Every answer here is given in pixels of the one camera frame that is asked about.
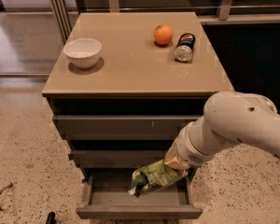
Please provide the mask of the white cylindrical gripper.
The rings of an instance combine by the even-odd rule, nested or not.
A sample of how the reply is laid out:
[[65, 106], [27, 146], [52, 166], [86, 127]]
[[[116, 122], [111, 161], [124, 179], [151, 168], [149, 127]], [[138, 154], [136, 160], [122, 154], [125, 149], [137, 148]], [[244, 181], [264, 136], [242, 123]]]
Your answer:
[[180, 131], [164, 156], [165, 165], [178, 170], [186, 170], [189, 166], [200, 167], [214, 158], [214, 155], [202, 154], [193, 145], [189, 136], [192, 126], [193, 122], [190, 122]]

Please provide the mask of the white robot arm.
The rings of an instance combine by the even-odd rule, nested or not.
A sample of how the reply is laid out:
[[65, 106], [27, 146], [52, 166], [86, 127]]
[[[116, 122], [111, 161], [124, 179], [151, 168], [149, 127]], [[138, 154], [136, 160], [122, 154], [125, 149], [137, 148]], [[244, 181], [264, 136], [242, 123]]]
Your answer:
[[219, 151], [239, 144], [280, 159], [280, 115], [262, 95], [221, 91], [208, 98], [200, 118], [180, 131], [164, 164], [179, 170], [199, 167]]

